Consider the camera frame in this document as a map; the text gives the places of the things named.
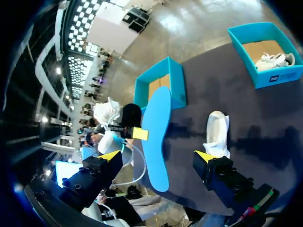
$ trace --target blue foam insole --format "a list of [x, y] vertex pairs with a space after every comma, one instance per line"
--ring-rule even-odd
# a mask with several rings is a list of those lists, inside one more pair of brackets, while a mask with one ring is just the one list
[[171, 95], [167, 87], [158, 88], [149, 100], [144, 112], [142, 129], [148, 131], [148, 140], [142, 140], [142, 147], [151, 185], [159, 192], [169, 188], [162, 143], [169, 124]]

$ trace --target monitor screen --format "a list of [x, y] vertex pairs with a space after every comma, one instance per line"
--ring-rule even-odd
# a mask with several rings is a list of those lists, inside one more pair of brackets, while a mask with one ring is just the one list
[[71, 178], [83, 164], [56, 161], [57, 184], [63, 188], [62, 178]]

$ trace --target white shoe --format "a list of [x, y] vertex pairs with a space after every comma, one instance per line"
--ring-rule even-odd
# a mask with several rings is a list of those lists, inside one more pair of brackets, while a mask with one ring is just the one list
[[206, 127], [206, 143], [203, 144], [207, 154], [230, 158], [231, 154], [226, 146], [228, 127], [229, 116], [225, 116], [220, 111], [213, 111], [209, 114]]
[[292, 53], [282, 54], [278, 53], [277, 55], [269, 55], [264, 53], [261, 59], [256, 62], [255, 66], [258, 71], [270, 70], [274, 68], [293, 66], [295, 63], [295, 58]]

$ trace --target table surface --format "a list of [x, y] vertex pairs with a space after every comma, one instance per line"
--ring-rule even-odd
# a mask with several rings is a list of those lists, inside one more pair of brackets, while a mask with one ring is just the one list
[[[182, 64], [187, 106], [173, 110], [163, 155], [169, 190], [160, 196], [196, 210], [232, 215], [194, 171], [195, 150], [204, 151], [208, 115], [220, 110], [230, 116], [228, 148], [234, 167], [280, 191], [272, 208], [287, 203], [303, 172], [303, 80], [255, 89], [232, 44], [198, 55]], [[140, 140], [134, 145], [142, 149]], [[134, 153], [134, 175], [143, 163]], [[141, 181], [152, 189], [146, 174]]]

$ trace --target shiny floor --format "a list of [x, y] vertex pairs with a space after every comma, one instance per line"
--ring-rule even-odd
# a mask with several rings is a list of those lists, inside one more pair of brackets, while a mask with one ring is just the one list
[[[132, 102], [135, 79], [166, 56], [178, 62], [230, 43], [227, 29], [251, 22], [274, 22], [284, 33], [287, 28], [274, 12], [259, 0], [171, 0], [153, 8], [151, 22], [121, 59], [116, 59], [106, 74], [103, 97], [110, 96], [125, 105]], [[131, 180], [127, 168], [118, 178]], [[175, 204], [156, 215], [146, 226], [160, 227], [164, 223], [186, 226], [184, 211]]]

